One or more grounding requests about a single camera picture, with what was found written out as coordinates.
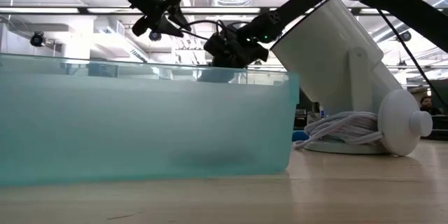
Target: blue plastic container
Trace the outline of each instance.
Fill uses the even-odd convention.
[[[281,172],[298,90],[291,73],[1,55],[0,184]]]

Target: white cord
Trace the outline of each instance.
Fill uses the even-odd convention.
[[[309,135],[306,141],[296,141],[294,148],[303,148],[322,137],[339,139],[347,144],[373,144],[381,141],[383,134],[378,132],[378,117],[369,112],[342,112],[313,122],[305,127]]]

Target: camera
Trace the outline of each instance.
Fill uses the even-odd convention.
[[[31,43],[32,46],[41,48],[45,46],[46,39],[43,36],[42,31],[35,31],[34,35],[31,37],[31,40],[29,42]]]
[[[151,31],[149,33],[149,39],[151,41],[159,41],[160,39],[162,39],[162,35],[160,33],[158,33],[158,32]]]
[[[410,32],[408,32],[408,31],[405,31],[405,32],[403,32],[402,34],[400,34],[400,37],[401,37],[401,39],[404,41],[404,42],[408,42],[408,41],[410,41],[411,39],[412,39],[412,35],[411,35],[411,33]]]

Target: white lamp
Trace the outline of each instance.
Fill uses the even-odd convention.
[[[286,70],[299,74],[304,93],[325,113],[378,114],[382,145],[322,140],[313,151],[373,154],[411,153],[432,120],[382,63],[383,52],[341,0],[327,0],[298,22],[272,48]]]

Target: wooden table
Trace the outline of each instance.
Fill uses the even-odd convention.
[[[448,223],[448,144],[409,157],[293,151],[273,176],[2,188],[0,223]]]

